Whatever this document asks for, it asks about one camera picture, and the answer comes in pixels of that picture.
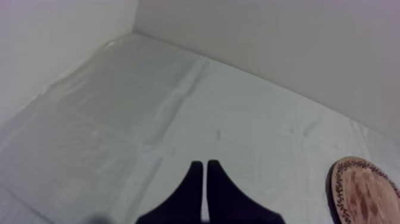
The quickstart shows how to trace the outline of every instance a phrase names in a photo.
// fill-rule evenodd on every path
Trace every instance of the white wall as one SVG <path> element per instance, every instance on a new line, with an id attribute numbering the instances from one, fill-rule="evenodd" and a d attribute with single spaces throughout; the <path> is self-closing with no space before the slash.
<path id="1" fill-rule="evenodd" d="M 400 139 L 397 0 L 143 0 L 136 30 Z"/>
<path id="2" fill-rule="evenodd" d="M 2 0 L 0 123 L 108 41 L 132 31 L 137 0 Z"/>

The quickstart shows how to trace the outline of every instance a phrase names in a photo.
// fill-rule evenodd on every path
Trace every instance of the white fabric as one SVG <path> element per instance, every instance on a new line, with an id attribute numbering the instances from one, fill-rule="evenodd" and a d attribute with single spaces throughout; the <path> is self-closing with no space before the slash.
<path id="1" fill-rule="evenodd" d="M 57 223 L 95 213 L 134 223 L 192 160 L 216 158 L 288 224 L 332 223 L 325 178 L 347 155 L 400 184 L 400 150 L 378 133 L 233 67 L 131 35 L 2 127 L 0 182 Z"/>

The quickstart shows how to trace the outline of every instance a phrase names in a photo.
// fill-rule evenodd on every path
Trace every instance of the white bed sheet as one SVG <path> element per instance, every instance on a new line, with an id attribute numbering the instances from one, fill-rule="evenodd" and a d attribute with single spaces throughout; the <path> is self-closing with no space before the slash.
<path id="1" fill-rule="evenodd" d="M 347 117 L 141 35 L 109 43 L 0 130 L 0 183 L 55 223 L 134 223 L 192 160 L 219 159 L 287 223 L 332 223 L 325 178 L 355 155 L 400 185 L 400 150 Z M 203 218 L 208 219 L 204 201 Z"/>

